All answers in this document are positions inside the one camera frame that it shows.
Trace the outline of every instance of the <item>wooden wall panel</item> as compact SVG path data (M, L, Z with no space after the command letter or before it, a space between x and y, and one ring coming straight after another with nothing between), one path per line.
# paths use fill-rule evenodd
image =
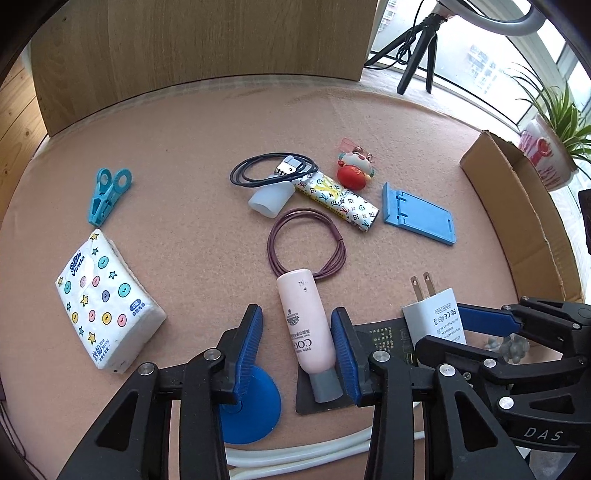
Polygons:
M376 0L70 0L33 37L50 135L178 83L289 73L359 80Z
M22 173L46 133L33 79L19 59L0 87L0 225Z

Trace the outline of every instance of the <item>blue clothespin clip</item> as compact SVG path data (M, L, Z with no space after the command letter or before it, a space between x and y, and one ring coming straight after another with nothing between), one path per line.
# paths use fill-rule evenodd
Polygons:
M119 184L121 178L125 177L125 184ZM96 174L95 194L90 200L88 210L88 223L94 226L101 226L119 197L124 194L131 185L131 172L127 168L119 170L115 177L111 178L111 171L102 168Z

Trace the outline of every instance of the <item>cardboard box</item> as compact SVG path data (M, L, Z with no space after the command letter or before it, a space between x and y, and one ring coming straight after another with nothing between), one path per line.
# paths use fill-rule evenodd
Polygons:
M460 166L495 227L517 295L583 301L573 249L558 210L523 153L485 131Z

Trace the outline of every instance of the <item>tripod leg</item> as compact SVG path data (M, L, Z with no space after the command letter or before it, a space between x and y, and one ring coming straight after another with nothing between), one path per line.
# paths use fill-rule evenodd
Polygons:
M373 64L375 64L378 60L383 59L392 50L395 50L400 45L402 45L406 41L407 35L413 35L413 34L419 33L422 28L423 28L422 23L416 25L414 28L409 28L406 32L404 32L402 35L400 35L399 37L392 40L388 45L386 45L384 48L382 48L382 50L377 52L376 55L374 55L368 61L366 61L365 64L363 64L363 66L370 67Z
M433 76L435 75L435 56L437 55L437 34L431 40L429 44L429 50L427 52L427 81L425 83L425 90L431 93L433 88Z
M421 60L435 35L437 35L436 31L431 28L425 29L423 30L423 33L421 33L421 38L418 39L413 55L410 57L410 61L408 62L406 70L404 70L404 73L402 74L402 78L400 78L398 88L396 88L396 91L400 95L404 95L404 92L406 92L408 84L413 78L414 73L417 71L417 67L421 63Z

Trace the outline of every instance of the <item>red figurine toy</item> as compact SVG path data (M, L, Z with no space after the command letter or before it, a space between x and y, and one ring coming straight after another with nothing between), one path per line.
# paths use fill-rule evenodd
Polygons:
M348 138L340 143L339 169L336 177L340 184L349 190L362 190L375 175L371 153Z

